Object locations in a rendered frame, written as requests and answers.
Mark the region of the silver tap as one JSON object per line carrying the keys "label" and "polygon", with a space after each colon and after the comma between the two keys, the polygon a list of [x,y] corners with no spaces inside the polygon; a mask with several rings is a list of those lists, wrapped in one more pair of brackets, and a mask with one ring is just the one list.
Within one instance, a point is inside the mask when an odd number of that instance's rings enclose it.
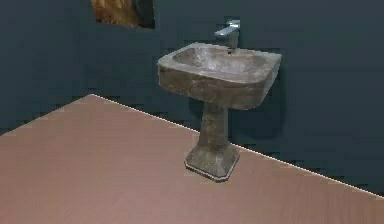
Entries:
{"label": "silver tap", "polygon": [[214,33],[216,42],[230,49],[236,49],[238,47],[239,35],[240,35],[239,20],[227,21],[224,28]]}

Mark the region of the brown stone pedestal sink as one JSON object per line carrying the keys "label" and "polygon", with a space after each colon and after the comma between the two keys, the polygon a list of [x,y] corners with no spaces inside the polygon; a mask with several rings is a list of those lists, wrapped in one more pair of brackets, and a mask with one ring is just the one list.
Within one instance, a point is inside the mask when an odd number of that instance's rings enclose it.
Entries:
{"label": "brown stone pedestal sink", "polygon": [[162,56],[159,86],[204,103],[199,137],[185,167],[215,182],[226,181],[239,158],[228,140],[228,111],[262,104],[280,68],[278,53],[191,43]]}

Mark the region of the orange framed wall picture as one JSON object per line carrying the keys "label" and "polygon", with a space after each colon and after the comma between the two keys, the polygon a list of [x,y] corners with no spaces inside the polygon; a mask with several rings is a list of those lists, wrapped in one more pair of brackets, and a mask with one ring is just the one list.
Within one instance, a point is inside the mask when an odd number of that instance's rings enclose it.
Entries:
{"label": "orange framed wall picture", "polygon": [[98,23],[155,28],[154,0],[91,0]]}

